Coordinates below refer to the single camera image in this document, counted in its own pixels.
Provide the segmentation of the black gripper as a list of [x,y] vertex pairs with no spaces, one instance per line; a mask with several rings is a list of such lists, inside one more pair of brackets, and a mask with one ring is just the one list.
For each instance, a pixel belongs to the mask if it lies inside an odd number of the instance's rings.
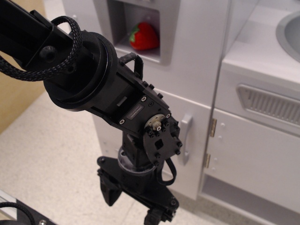
[[118,159],[105,156],[99,157],[97,164],[100,166],[100,188],[109,206],[113,206],[124,192],[149,208],[145,225],[158,225],[175,216],[179,202],[165,185],[157,181],[154,171],[134,174],[123,169]]

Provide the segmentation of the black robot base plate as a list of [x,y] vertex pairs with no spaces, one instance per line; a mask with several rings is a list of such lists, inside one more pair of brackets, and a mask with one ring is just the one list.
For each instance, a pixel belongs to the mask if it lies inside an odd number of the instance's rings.
[[43,214],[32,209],[23,202],[17,200],[16,203],[13,202],[3,202],[0,203],[0,209],[12,209],[16,210],[16,213],[11,217],[11,219],[1,219],[1,225],[56,225],[51,219],[47,218]]

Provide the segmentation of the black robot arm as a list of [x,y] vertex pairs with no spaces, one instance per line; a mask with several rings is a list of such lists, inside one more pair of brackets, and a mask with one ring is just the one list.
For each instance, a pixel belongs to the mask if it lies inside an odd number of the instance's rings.
[[135,53],[118,57],[102,35],[82,31],[67,16],[52,21],[10,0],[0,3],[0,50],[19,68],[0,60],[2,73],[22,81],[43,81],[50,99],[70,111],[86,110],[122,131],[117,158],[99,157],[98,175],[105,202],[126,193],[148,208],[145,224],[172,221],[179,207],[162,170],[176,169],[180,154],[178,122],[162,95],[143,80]]

